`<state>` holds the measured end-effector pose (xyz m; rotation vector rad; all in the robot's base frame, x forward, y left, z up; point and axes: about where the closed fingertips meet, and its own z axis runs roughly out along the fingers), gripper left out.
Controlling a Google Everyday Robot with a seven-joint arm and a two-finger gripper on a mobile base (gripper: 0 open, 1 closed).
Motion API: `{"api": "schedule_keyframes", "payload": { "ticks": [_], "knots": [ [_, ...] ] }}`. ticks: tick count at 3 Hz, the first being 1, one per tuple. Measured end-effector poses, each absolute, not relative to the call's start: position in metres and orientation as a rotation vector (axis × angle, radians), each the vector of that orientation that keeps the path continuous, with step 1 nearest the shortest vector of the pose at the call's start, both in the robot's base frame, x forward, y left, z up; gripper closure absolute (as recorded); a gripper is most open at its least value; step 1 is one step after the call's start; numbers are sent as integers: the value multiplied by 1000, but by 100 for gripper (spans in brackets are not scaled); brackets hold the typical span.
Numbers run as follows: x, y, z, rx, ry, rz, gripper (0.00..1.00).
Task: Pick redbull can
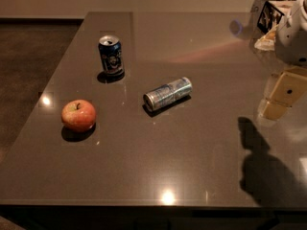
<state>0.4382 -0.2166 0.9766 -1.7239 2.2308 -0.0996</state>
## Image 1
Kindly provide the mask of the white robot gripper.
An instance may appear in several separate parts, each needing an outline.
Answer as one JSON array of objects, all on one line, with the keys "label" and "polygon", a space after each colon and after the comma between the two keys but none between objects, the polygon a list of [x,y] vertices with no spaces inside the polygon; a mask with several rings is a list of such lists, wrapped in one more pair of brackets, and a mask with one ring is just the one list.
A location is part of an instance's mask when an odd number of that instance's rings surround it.
[{"label": "white robot gripper", "polygon": [[[275,54],[287,64],[307,66],[307,0],[296,0],[278,24]],[[280,119],[307,92],[306,71],[271,74],[264,88],[262,116]]]}]

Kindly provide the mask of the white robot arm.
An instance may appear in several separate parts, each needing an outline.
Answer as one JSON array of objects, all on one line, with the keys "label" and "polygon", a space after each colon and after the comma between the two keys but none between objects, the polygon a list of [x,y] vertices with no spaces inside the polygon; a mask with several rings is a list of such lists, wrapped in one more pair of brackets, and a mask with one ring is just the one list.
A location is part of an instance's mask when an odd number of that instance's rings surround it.
[{"label": "white robot arm", "polygon": [[271,71],[259,115],[278,120],[307,91],[307,0],[256,0],[251,46]]}]

